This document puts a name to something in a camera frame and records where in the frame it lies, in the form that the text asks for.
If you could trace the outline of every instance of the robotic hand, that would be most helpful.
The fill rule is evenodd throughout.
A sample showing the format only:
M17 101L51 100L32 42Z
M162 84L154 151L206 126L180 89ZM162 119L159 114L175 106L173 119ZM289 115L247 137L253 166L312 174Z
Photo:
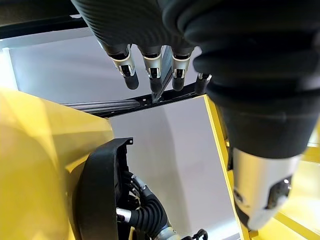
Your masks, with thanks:
M140 208L127 210L117 207L117 221L145 232L152 240L181 240L170 224L164 207L149 187L131 172L126 172L126 179L131 193L140 200ZM203 229L193 237L188 236L183 240L198 240L201 236L203 240L208 240L208 234Z
M318 119L320 1L71 1L130 89L138 79L128 44L139 46L153 92L161 86L161 46L172 49L176 91L201 48L195 91L220 107L237 214L247 228L263 227L288 198Z

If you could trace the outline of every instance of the black curved cover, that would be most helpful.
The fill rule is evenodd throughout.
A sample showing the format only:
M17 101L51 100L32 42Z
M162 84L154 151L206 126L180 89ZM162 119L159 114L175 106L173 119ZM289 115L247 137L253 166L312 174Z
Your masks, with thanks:
M116 206L123 207L128 202L129 190L122 184L121 172L129 170L127 145L132 144L132 137L116 138L99 146L87 158L75 200L82 240L128 239L127 226L120 226L118 235Z

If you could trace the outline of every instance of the black metal rail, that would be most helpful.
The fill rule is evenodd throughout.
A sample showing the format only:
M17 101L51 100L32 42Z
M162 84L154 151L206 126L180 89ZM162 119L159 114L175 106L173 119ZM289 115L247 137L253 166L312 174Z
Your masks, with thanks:
M131 98L131 100L135 100L138 103L140 103L140 106L138 107L124 109L124 110L116 110L116 111L106 110L103 112L93 113L93 115L101 118L111 118L111 117L122 115L122 114L128 114L128 113L151 109L158 106L171 104L171 103L175 103L175 102L179 102L187 99L192 99L197 96L198 95L195 93L195 84L191 83L189 85L184 86L184 88L181 91L175 91L175 90L164 91L162 96L159 98L157 102L153 102L152 94L138 96L138 97Z

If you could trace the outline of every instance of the silver metal joint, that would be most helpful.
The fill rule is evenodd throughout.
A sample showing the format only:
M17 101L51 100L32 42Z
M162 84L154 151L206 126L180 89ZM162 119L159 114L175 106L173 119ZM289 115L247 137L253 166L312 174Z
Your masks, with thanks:
M131 48L130 48L129 45L127 47L127 50L128 50L128 56L126 58L124 58L124 59L118 60L118 59L114 59L114 58L111 57L115 67L119 70L119 72L121 73L121 75L123 77L128 77L124 73L124 70L123 70L124 66L128 67L128 70L130 72L130 76L135 75L135 72L136 72L135 63L134 63L134 60L132 58Z
M146 57L143 56L143 61L145 65L145 70L149 76L150 79L153 78L151 74L151 69L156 69L156 78L161 77L161 67L162 67L162 53L160 51L160 54L157 57Z
M200 79L200 80L202 80L203 79L203 73L201 72L201 73L198 73L198 78ZM207 78L205 78L205 80L206 81L210 81L210 79L211 79L211 74L209 74L209 76L207 77Z
M172 53L172 73L173 77L177 78L177 72L178 70L182 70L182 76L181 78L185 78L186 73L188 71L189 62L190 62L191 56L189 56L186 59L177 59L174 57L174 54Z
M137 177L136 175L132 175L131 179L135 180L138 183L141 190L146 189L147 184L145 184L139 177Z
M177 234L173 227L169 226L163 229L154 240L181 240L181 237Z
M119 222L122 223L129 223L130 218L131 218L131 211L127 210L127 209L122 209L122 208L116 208L116 215L118 219L122 219L122 220L118 220Z

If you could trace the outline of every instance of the yellow surface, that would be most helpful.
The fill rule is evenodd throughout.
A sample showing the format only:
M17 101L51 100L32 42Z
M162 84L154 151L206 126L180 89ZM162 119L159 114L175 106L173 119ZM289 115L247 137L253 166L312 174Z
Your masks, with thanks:
M244 227L236 214L235 204L234 204L234 197L233 197L233 185L234 185L234 175L232 171L227 171L228 168L228 150L226 147L225 140L226 130L224 129L224 125L222 120L220 119L220 113L217 109L216 105L208 98L207 95L204 95L204 101L206 105L206 109L208 111L208 116L212 128L212 132L215 139L215 144L217 147L217 151L219 154L219 158L221 161L222 171L225 178L225 183L228 189L230 201L233 208L234 217L239 227L239 233L242 240L249 240L249 233L246 227Z
M278 220L272 218L253 240L306 240L303 236L296 233Z
M289 199L276 218L308 239L320 240L320 164L299 163Z
M81 163L113 137L106 119L0 89L0 239L75 239Z

